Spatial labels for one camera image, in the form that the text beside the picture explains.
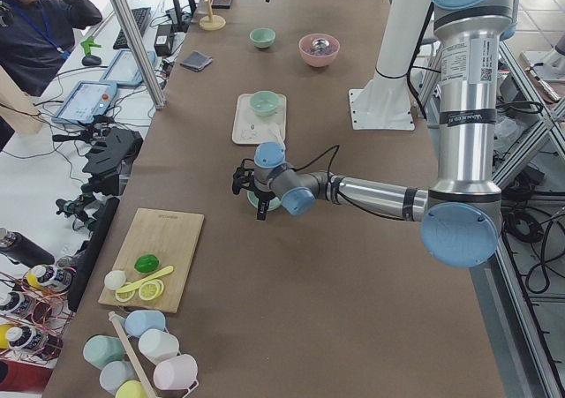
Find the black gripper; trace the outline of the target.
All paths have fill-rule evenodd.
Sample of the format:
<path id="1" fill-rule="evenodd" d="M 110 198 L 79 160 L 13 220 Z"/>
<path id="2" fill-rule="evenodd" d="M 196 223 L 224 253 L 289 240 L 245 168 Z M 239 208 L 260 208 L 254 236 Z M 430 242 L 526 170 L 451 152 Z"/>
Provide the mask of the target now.
<path id="1" fill-rule="evenodd" d="M 275 195 L 268 186 L 268 174 L 264 169 L 256 169 L 253 173 L 253 188 L 254 194 L 258 198 L 257 204 L 257 219 L 265 221 L 269 209 L 269 201 Z"/>

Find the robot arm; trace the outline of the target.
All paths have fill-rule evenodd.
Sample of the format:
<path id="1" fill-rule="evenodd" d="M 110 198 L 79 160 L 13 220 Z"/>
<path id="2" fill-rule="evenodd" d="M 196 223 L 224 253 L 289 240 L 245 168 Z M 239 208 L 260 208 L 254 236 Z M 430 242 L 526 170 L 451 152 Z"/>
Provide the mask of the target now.
<path id="1" fill-rule="evenodd" d="M 428 26 L 441 41 L 438 177 L 427 190 L 339 176 L 302 174 L 274 142 L 258 146 L 254 170 L 234 191 L 271 199 L 294 215 L 318 199 L 392 220 L 419 222 L 425 248 L 453 267 L 474 267 L 496 251 L 501 189 L 492 179 L 500 39 L 516 25 L 518 0 L 392 0 L 373 78 L 354 92 L 350 112 L 366 129 L 395 129 L 400 96 Z"/>

